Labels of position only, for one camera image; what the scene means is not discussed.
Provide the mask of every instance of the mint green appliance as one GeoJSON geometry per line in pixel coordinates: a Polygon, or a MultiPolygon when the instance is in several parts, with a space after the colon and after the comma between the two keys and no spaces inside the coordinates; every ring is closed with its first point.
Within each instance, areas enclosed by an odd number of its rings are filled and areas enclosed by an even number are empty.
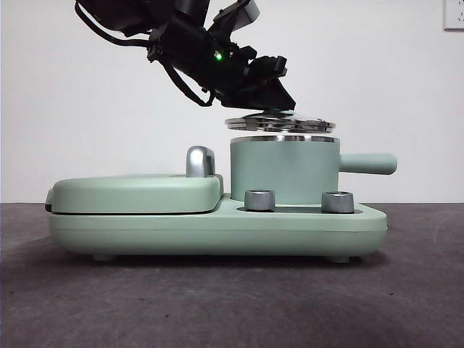
{"type": "Polygon", "coordinates": [[[231,142],[232,194],[211,150],[194,146],[183,175],[60,181],[53,239],[95,260],[118,255],[310,255],[348,262],[375,252],[386,215],[338,192],[338,173],[391,174],[390,154],[340,155],[338,139],[264,136],[231,142]]]}

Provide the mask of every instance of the electrical outlet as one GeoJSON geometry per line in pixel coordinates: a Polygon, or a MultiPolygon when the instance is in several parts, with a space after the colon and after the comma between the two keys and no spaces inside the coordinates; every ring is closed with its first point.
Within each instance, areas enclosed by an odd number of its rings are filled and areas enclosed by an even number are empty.
{"type": "Polygon", "coordinates": [[[444,0],[444,29],[464,31],[464,0],[444,0]]]}

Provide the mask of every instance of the appliance base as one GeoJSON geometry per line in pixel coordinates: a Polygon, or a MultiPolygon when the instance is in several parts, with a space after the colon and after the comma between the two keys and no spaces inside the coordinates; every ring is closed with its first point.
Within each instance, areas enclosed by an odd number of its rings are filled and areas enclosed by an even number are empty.
{"type": "Polygon", "coordinates": [[[109,261],[118,255],[321,256],[337,263],[375,252],[387,232],[386,215],[356,204],[357,214],[247,212],[225,195],[200,214],[50,214],[62,248],[109,261]]]}

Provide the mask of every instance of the silver knob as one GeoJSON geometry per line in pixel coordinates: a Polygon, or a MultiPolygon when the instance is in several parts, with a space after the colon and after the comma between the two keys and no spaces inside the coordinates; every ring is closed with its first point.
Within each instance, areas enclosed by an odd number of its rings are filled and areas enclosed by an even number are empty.
{"type": "Polygon", "coordinates": [[[350,192],[326,192],[322,194],[323,212],[349,214],[355,212],[353,194],[350,192]]]}
{"type": "Polygon", "coordinates": [[[206,178],[215,174],[215,154],[204,146],[193,146],[187,152],[187,178],[206,178]]]}
{"type": "Polygon", "coordinates": [[[273,212],[276,196],[270,190],[248,190],[245,192],[245,209],[253,212],[273,212]]]}

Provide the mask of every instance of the metal rim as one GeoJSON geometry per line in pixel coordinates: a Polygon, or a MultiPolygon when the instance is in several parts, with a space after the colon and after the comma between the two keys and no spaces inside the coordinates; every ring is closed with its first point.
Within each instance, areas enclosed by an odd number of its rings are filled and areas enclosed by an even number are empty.
{"type": "Polygon", "coordinates": [[[303,120],[292,113],[263,112],[225,121],[236,131],[264,131],[278,133],[331,133],[334,123],[325,120],[303,120]]]}
{"type": "Polygon", "coordinates": [[[231,140],[231,144],[243,141],[307,141],[340,144],[340,139],[330,136],[242,136],[231,140]]]}

